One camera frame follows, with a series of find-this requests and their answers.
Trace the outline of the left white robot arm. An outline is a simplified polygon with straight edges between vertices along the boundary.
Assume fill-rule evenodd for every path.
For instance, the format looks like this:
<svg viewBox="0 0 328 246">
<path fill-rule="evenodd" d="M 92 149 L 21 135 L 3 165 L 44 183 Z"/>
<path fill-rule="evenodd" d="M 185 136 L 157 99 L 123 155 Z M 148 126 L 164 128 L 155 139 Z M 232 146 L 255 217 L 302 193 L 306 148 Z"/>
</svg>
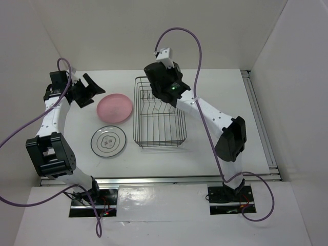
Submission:
<svg viewBox="0 0 328 246">
<path fill-rule="evenodd" d="M 73 185 L 78 199 L 96 204 L 101 199 L 98 183 L 77 167 L 75 154 L 64 138 L 64 128 L 72 102 L 83 108 L 105 91 L 87 73 L 83 74 L 86 86 L 67 71 L 51 72 L 50 78 L 51 84 L 44 94 L 46 111 L 42 125 L 36 136 L 26 141 L 26 149 L 40 177 Z"/>
</svg>

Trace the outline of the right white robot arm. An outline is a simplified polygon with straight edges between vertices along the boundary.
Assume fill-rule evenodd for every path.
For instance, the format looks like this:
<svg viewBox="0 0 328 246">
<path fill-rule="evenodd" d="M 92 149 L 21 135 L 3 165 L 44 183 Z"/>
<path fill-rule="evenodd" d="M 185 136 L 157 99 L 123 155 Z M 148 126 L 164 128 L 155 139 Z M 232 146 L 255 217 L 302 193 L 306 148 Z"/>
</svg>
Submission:
<svg viewBox="0 0 328 246">
<path fill-rule="evenodd" d="M 242 175 L 241 156 L 247 141 L 245 120 L 233 118 L 216 109 L 182 81 L 183 74 L 177 64 L 166 68 L 163 63 L 151 63 L 144 68 L 152 94 L 171 106 L 200 119 L 208 135 L 214 134 L 217 143 L 211 144 L 219 161 L 224 196 L 234 201 L 241 195 L 245 179 Z"/>
</svg>

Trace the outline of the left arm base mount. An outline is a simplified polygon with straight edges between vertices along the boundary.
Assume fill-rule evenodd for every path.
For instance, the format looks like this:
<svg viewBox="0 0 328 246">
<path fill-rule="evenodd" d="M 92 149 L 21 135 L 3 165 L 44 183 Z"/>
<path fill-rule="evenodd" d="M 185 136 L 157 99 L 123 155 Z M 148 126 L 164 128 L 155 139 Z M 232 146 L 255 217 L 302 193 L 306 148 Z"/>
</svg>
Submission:
<svg viewBox="0 0 328 246">
<path fill-rule="evenodd" d="M 71 199 L 69 211 L 70 218 L 95 217 L 93 207 L 87 196 L 82 197 L 75 192 L 66 192 L 66 196 Z M 99 197 L 93 198 L 98 216 L 116 217 L 117 199 L 118 188 L 99 190 Z"/>
</svg>

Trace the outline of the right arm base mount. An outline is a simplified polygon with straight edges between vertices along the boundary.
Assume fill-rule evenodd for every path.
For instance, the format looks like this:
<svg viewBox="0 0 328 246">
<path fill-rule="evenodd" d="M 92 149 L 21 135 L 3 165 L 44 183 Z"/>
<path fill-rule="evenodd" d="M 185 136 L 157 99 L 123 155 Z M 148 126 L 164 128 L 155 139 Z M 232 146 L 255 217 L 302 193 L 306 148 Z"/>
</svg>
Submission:
<svg viewBox="0 0 328 246">
<path fill-rule="evenodd" d="M 211 215 L 230 215 L 244 213 L 256 213 L 253 192 L 251 186 L 244 186 L 237 196 L 228 195 L 223 186 L 208 187 L 205 199 L 210 204 Z"/>
</svg>

